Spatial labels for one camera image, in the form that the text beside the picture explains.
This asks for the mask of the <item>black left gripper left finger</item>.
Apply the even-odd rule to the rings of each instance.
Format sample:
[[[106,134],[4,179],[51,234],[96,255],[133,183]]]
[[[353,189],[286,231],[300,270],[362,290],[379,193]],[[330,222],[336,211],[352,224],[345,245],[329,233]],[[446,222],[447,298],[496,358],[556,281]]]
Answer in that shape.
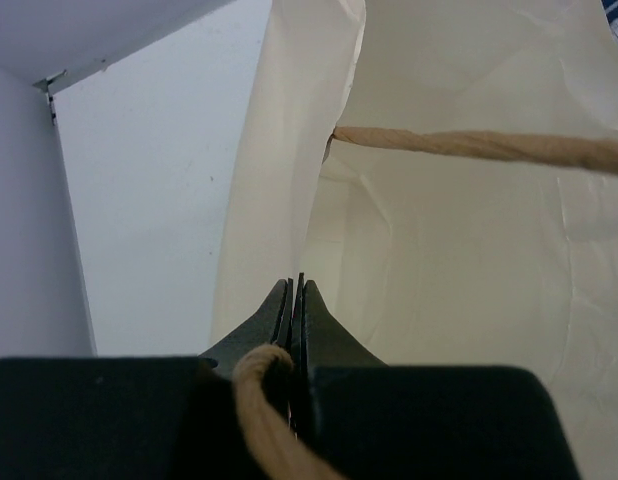
[[[0,359],[0,479],[259,479],[231,372],[287,328],[293,284],[198,356]]]

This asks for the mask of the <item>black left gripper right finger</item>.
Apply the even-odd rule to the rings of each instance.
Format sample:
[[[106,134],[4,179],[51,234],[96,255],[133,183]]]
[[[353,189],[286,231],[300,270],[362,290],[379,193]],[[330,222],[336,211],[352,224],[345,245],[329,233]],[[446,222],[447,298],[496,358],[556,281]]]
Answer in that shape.
[[[576,479],[554,403],[511,366],[390,366],[299,282],[299,437],[350,479]]]

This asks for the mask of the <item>brown paper bag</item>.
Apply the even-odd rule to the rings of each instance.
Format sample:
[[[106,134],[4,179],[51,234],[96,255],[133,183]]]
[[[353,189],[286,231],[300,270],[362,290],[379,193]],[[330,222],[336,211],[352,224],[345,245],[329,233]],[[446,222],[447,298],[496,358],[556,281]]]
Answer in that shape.
[[[618,178],[347,145],[335,126],[618,139],[601,1],[258,1],[212,334],[304,273],[393,364],[549,390],[583,477],[618,479]]]

